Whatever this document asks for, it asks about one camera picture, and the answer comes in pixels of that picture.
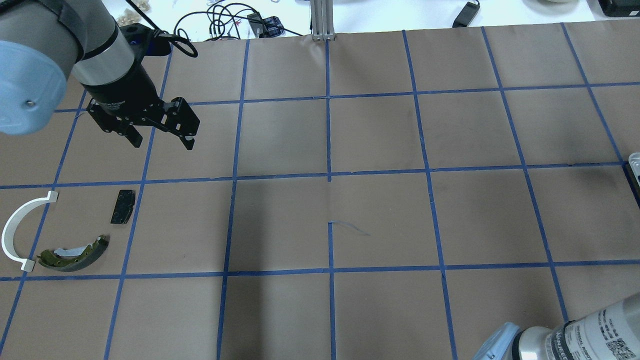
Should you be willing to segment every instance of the green brake lining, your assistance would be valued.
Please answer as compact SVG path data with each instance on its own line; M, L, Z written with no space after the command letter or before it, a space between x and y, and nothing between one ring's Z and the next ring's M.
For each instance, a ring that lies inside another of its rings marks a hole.
M62 272L72 272L84 269L102 255L109 246L107 236L100 235L93 244L89 244L82 254L72 258L61 258L51 250L45 250L38 256L38 263L48 269Z

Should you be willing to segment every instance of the blue tape grid line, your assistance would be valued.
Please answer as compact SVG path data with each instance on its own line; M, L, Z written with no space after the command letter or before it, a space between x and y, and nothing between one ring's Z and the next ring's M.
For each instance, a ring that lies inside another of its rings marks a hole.
M600 106L598 105L598 101L596 100L596 96L593 94L593 90L591 89L591 85L589 84L589 81L587 80L587 75L584 72L584 69L582 68L582 64L580 63L580 60L578 59L578 54L575 52L575 48L573 47L573 43L571 42L571 38L569 37L569 33L566 30L566 26L564 25L564 23L561 23L560 26L562 27L562 31L564 33L564 37L566 38L566 41L569 44L569 48L571 49L571 53L573 54L573 58L575 59L575 63L578 66L578 70L580 70L580 75L582 76L582 80L584 81L584 86L587 88L587 91L589 92L589 96L591 97L591 101L593 101L593 105L596 108L596 111L598 113L598 117L600 117L600 121L602 122L602 126L604 127L605 131L607 132L607 136L609 137L609 141L611 142L611 145L613 146L613 150L616 153L616 156L618 157L618 161L624 161L622 158L622 155L620 155L620 150L618 150L618 146L616 145L615 140L613 140L613 134L611 133L611 130L609 129L609 126L607 125L607 122L604 119L604 115L602 115L602 110L600 109Z
M587 260L587 261L557 261L556 267L575 266L611 266L611 265L640 265L640 259L620 260ZM546 268L548 262L543 263L493 263L493 264L460 264L445 265L446 270L490 270L490 269L520 269L520 268ZM125 279L175 279L192 277L251 277L251 276L278 276L278 275L304 275L304 274L330 274L337 273L364 273L364 272L407 272L407 271L440 271L440 265L409 265L409 266L365 266L347 268L299 268L288 270L263 270L263 271L223 271L219 272L178 272L163 274L126 274ZM118 280L120 274L100 275L45 275L28 276L28 281L65 281L65 280ZM21 277L0 277L0 282L20 281Z
M612 86L640 86L640 81L632 81L628 83L599 83L589 84L591 88L600 87L612 87ZM565 88L586 88L585 84L574 85L545 85L545 86L510 86L503 88L504 91L519 91L519 90L549 90L549 89L565 89ZM448 90L423 90L418 91L418 95L428 94L460 94L466 92L497 92L499 88L468 88L468 89L448 89ZM279 97L279 98L265 98L265 99L245 99L244 103L256 103L256 102L278 102L278 101L309 101L320 99L353 99L358 97L385 97L385 96L407 96L413 95L413 92L385 92L377 94L346 94L346 95L330 95L323 96L303 96L303 97ZM224 104L239 104L239 100L222 100L222 101L197 101L190 102L191 106L204 106L204 105L224 105ZM72 113L77 109L58 109L56 113Z
M329 237L329 316L331 329L331 360L336 360L335 349L335 269L333 267L333 223L328 223Z
M329 40L324 41L324 67L326 83L326 173L327 181L331 182L331 78L329 69Z
M171 58L173 57L173 51L169 53L166 60L166 67L164 68L164 76L162 81L162 87L160 88L160 99L163 98L164 88L166 86L166 78L169 75L169 67L171 65ZM149 168L149 159L151 158L151 150L154 144L154 137L156 129L151 129L149 135L149 144L147 145L147 156L145 157L145 165L142 170L142 178L140 181L140 189L138 190L138 199L136 200L136 208L134 210L133 219L131 220L131 230L129 231L129 240L127 242L127 249L124 254L124 261L122 262L122 271L118 278L118 290L116 292L116 299L113 304L113 312L111 314L111 323L109 325L109 332L107 335L107 343L104 347L104 360L109 359L109 352L111 351L111 341L113 340L113 331L115 330L116 319L118 317L118 309L120 307L120 299L122 298L122 288L124 287L124 281L126 280L127 266L129 265L129 256L131 255L131 245L133 244L133 238L136 232L136 225L138 223L138 215L140 215L140 204L142 203L142 196L145 192L145 185L147 183L147 170Z
M527 168L568 168L568 167L619 167L624 166L624 161L610 161L605 163L576 163L576 164L539 164L527 165ZM511 170L521 169L521 165L498 165L485 167L445 167L431 168L430 172L458 172L458 171L485 171L485 170ZM397 170L364 170L364 171L340 171L331 172L331 176L356 176L356 175L385 175L385 174L423 174L426 170L423 168L407 168ZM302 174L276 174L276 175L250 175L237 176L238 181L247 180L267 180L267 179L289 179L292 177L327 177L326 172L302 173ZM184 179L156 179L145 180L145 184L171 184L171 183L202 183L208 181L233 181L232 176L223 177L194 177ZM125 181L96 181L90 183L58 183L57 188L71 188L82 186L122 186L122 185L140 185L142 181L125 180ZM0 190L5 189L32 189L32 188L50 188L53 184L27 184L27 185L2 185Z
M513 122L513 117L511 116L511 110L509 109L509 102L507 101L507 96L504 92L504 87L502 86L502 80L500 79L500 73L498 72L498 68L495 63L495 59L493 58L493 52L491 50L491 45L489 44L489 38L486 36L486 30L484 27L481 28L482 35L484 38L484 43L486 45L486 50L489 54L489 59L491 60L491 65L493 67L493 72L495 73L495 79L498 82L498 88L500 88L500 95L502 96L502 103L504 104L504 111L507 114L507 119L509 120L509 126L511 127L511 132L513 134L513 141L515 142L516 149L518 150L518 156L520 157L520 162L522 164L522 171L524 173L525 180L527 182L527 187L529 189L529 195L531 196L531 204L533 205L533 210L536 214L536 219L538 221L538 227L540 229L540 236L542 239L542 243L545 247L545 252L547 253L547 261L549 265L549 269L551 270L551 277L554 281L554 286L556 287L556 294L558 297L558 303L560 304L560 310L562 311L562 316L564 320L567 322L569 320L566 307L564 306L564 298L562 295L562 289L560 288L560 282L558 281L558 276L556 273L556 265L554 263L554 258L551 255L551 249L549 247L549 242L547 241L547 233L545 231L545 226L542 223L542 216L540 215L540 209L538 207L538 201L536 200L536 194L533 191L533 185L531 183L531 177L529 176L529 170L527 168L527 163L524 158L524 154L522 152L522 148L520 146L520 141L518 139L518 133L516 132L516 127Z
M415 84L415 74L413 72L413 62L411 59L411 51L409 50L409 41L406 38L406 31L402 31L404 40L404 50L409 64L409 73L411 75L411 85L413 89L413 102L415 103L415 115L417 119L418 134L420 135L420 148L422 150L422 159L424 160L424 168L426 170L427 188L429 192L429 203L431 204L431 217L433 219L433 229L436 238L436 248L438 249L438 266L440 267L440 278L442 280L442 295L444 297L444 308L447 316L447 327L449 328L449 343L451 344L451 356L453 360L458 360L458 351L456 349L456 337L453 332L453 320L451 318L451 304L449 302L449 287L447 286L447 268L445 266L444 254L442 252L442 242L440 241L440 228L438 226L438 215L436 212L436 202L433 196L433 186L431 182L431 170L429 166L429 158L424 141L424 133L422 132L422 117L420 115L420 102L418 101L418 90Z
M240 132L242 130L242 114L244 108L244 89L246 85L246 68L249 61L249 45L250 41L246 41L244 47L244 63L242 69L242 84L240 87L240 102L238 108L238 122L236 128L236 148L234 150L234 170L233 170L233 184L231 187L231 206L229 207L229 222L227 228L227 246L225 248L225 267L222 275L222 289L220 291L220 315L218 316L218 338L216 340L216 358L220 360L222 351L222 332L225 324L225 304L227 303L227 284L229 277L229 259L231 255L231 237L234 225L234 210L236 207L236 188L238 182L237 170L238 170L238 154L240 152Z
M82 108L82 104L84 102L85 97L86 97L86 91L84 91L82 96L80 97L80 103L78 104L78 107L76 109L76 112L75 112L76 115L74 117L73 123L71 124L71 129L69 129L69 134L67 136L65 148L62 151L62 155L60 157L60 162L58 163L58 169L56 170L56 175L54 177L53 184L51 184L51 190L55 190L56 185L58 184L58 179L60 178L60 173L62 172L62 165L64 164L65 158L67 157L69 145L71 144L71 138L73 137L74 130L76 129L76 124L77 124L78 118L80 117L80 112L82 110L81 108ZM33 259L33 254L35 253L36 247L38 246L38 240L40 239L40 234L42 233L42 227L44 226L44 222L49 212L49 205L50 204L46 204L44 211L42 212L42 218L40 218L38 231L36 232L36 236L33 240L33 244L31 245L31 250L29 251L29 259ZM13 316L15 315L15 310L18 307L18 303L20 301L20 295L22 294L22 288L24 287L24 282L27 278L27 274L28 274L27 272L22 272L22 275L20 276L20 283L18 284L18 289L15 293L15 298L13 299L13 304L11 306L11 311L9 312L9 317L7 319L6 325L4 326L2 339L0 340L0 355L2 354L2 351L4 349L4 343L6 342L6 337L9 334L9 329L11 327L11 322L13 321Z

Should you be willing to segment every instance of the qr code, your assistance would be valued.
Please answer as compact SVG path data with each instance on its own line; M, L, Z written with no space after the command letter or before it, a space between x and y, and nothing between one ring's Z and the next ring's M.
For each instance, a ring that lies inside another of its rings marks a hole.
M627 343L622 339L607 343L607 347L611 350L613 356L616 357L616 360L630 360L636 358L634 352L629 349Z

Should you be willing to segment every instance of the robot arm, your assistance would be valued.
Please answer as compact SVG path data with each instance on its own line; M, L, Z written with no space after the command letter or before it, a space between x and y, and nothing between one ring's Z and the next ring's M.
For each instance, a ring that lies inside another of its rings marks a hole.
M187 150L200 121L181 97L162 101L142 67L188 40L140 24L119 28L101 0L0 1L0 132L40 130L62 100L69 74L93 97L88 113L99 127L139 147L135 126L180 138Z

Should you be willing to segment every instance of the light blue joint cap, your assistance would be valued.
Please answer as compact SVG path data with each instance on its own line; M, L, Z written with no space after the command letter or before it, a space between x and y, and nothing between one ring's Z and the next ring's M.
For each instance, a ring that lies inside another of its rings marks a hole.
M516 324L505 323L484 342L472 360L501 360L510 350L509 345L519 331Z
M45 127L67 91L53 60L28 46L0 40L0 133L25 135Z

